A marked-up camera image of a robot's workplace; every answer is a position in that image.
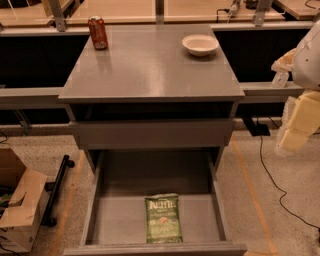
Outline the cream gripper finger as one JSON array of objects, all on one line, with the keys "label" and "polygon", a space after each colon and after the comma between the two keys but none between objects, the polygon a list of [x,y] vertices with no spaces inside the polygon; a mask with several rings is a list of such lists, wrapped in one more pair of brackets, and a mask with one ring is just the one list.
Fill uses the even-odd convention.
[{"label": "cream gripper finger", "polygon": [[282,57],[277,59],[271,66],[271,69],[275,72],[290,72],[293,68],[293,60],[296,49],[292,49],[285,53]]},{"label": "cream gripper finger", "polygon": [[275,152],[289,156],[298,152],[320,128],[320,92],[307,90],[285,103]]}]

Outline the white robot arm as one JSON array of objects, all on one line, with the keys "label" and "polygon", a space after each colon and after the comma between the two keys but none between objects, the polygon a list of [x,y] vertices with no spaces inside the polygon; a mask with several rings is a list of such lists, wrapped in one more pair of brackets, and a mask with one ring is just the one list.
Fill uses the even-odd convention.
[{"label": "white robot arm", "polygon": [[293,83],[304,89],[298,98],[289,97],[285,103],[277,136],[275,152],[289,156],[298,152],[320,128],[320,21],[271,69],[277,75],[290,72]]}]

